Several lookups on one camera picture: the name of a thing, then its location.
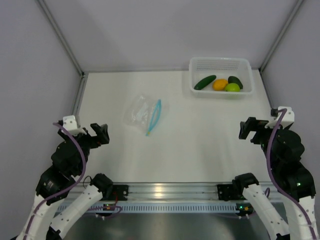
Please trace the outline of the light green fake lime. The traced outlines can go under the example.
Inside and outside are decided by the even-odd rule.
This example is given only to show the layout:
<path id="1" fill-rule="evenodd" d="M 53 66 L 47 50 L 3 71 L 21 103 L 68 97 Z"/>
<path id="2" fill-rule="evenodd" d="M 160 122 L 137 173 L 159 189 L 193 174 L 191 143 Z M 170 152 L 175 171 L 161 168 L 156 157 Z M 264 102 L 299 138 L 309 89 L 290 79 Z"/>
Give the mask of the light green fake lime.
<path id="1" fill-rule="evenodd" d="M 240 92 L 241 88 L 237 83 L 229 83 L 225 86 L 224 90 L 226 92 Z"/>

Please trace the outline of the clear zip bag blue seal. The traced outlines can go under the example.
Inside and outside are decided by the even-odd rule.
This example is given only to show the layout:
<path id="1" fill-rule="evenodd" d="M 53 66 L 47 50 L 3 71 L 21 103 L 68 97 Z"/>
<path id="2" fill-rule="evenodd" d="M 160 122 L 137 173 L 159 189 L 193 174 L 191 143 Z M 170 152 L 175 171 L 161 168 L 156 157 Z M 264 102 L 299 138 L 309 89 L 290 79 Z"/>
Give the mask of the clear zip bag blue seal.
<path id="1" fill-rule="evenodd" d="M 169 112 L 169 103 L 146 94 L 137 95 L 123 115 L 124 124 L 150 136 Z"/>

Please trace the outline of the dark green fake avocado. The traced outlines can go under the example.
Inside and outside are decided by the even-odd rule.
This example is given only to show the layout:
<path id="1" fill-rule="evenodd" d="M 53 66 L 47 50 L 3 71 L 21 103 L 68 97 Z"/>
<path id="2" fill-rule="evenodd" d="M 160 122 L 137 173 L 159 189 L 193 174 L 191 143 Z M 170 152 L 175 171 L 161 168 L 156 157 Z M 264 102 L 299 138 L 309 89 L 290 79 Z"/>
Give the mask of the dark green fake avocado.
<path id="1" fill-rule="evenodd" d="M 239 88 L 242 90 L 243 89 L 243 84 L 240 81 L 240 79 L 236 76 L 229 76 L 228 77 L 228 83 L 229 84 L 237 84 L 239 86 Z"/>

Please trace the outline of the orange fake fruit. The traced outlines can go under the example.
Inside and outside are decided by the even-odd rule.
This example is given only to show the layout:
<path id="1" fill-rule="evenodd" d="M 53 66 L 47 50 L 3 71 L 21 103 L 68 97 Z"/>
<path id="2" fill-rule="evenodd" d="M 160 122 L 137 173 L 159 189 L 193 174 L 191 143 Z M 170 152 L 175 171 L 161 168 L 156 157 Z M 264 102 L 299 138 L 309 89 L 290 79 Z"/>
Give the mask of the orange fake fruit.
<path id="1" fill-rule="evenodd" d="M 223 91 L 228 84 L 228 81 L 224 78 L 216 79 L 212 84 L 212 89 L 214 91 Z"/>

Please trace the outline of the green fake cucumber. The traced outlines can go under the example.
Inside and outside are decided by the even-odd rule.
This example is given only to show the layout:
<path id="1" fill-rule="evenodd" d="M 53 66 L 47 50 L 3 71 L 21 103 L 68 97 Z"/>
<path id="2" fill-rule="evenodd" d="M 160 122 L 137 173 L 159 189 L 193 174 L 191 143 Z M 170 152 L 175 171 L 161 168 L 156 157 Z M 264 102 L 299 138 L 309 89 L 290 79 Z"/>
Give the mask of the green fake cucumber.
<path id="1" fill-rule="evenodd" d="M 196 90 L 196 91 L 200 91 L 200 90 L 204 89 L 206 86 L 208 86 L 209 84 L 211 84 L 216 78 L 217 78 L 216 75 L 209 75 L 209 76 L 203 78 L 202 80 L 200 80 L 194 86 L 193 89 Z"/>

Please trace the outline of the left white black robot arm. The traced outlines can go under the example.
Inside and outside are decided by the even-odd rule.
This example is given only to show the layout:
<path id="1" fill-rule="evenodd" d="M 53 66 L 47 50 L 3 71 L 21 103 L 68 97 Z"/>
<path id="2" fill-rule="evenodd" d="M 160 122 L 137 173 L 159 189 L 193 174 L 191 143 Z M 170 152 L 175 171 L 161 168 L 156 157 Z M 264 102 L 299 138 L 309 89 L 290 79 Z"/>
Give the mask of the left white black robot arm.
<path id="1" fill-rule="evenodd" d="M 75 119 L 55 122 L 63 141 L 51 156 L 52 165 L 42 173 L 35 189 L 27 222 L 16 240 L 62 240 L 76 221 L 100 200 L 113 194 L 113 181 L 96 174 L 81 195 L 59 216 L 55 213 L 69 192 L 84 178 L 90 151 L 110 142 L 108 125 L 92 123 L 92 136 Z"/>

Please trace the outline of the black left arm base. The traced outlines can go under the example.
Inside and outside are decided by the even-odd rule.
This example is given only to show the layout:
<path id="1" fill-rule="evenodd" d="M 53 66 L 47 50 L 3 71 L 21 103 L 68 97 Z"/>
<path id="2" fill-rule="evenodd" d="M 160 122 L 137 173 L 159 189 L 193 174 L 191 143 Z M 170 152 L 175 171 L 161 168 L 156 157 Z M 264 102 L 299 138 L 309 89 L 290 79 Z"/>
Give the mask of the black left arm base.
<path id="1" fill-rule="evenodd" d="M 127 184 L 114 184 L 111 194 L 108 197 L 109 201 L 127 201 L 129 195 L 129 186 Z"/>

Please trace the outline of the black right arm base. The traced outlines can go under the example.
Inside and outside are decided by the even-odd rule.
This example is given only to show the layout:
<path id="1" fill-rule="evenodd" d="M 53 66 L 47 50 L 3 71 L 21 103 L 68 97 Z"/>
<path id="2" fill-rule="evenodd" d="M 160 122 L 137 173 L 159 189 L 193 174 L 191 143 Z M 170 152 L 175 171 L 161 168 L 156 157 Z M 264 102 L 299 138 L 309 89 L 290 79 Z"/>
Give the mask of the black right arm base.
<path id="1" fill-rule="evenodd" d="M 218 184 L 217 194 L 220 201 L 233 201 L 238 199 L 238 195 L 232 184 Z"/>

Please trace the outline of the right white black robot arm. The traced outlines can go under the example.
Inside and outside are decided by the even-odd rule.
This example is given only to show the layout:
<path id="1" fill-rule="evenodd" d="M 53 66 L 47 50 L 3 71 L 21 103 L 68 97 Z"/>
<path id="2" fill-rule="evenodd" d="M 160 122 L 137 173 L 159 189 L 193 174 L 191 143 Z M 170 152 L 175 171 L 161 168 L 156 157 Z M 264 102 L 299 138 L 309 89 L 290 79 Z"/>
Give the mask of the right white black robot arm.
<path id="1" fill-rule="evenodd" d="M 272 240 L 318 240 L 315 217 L 316 188 L 311 173 L 301 163 L 305 151 L 300 136 L 279 123 L 267 127 L 268 121 L 249 117 L 240 123 L 239 139 L 250 132 L 251 143 L 259 145 L 266 157 L 269 178 L 281 195 L 286 219 L 283 219 L 263 192 L 252 173 L 232 180 L 233 192 L 246 199 L 263 222 Z"/>

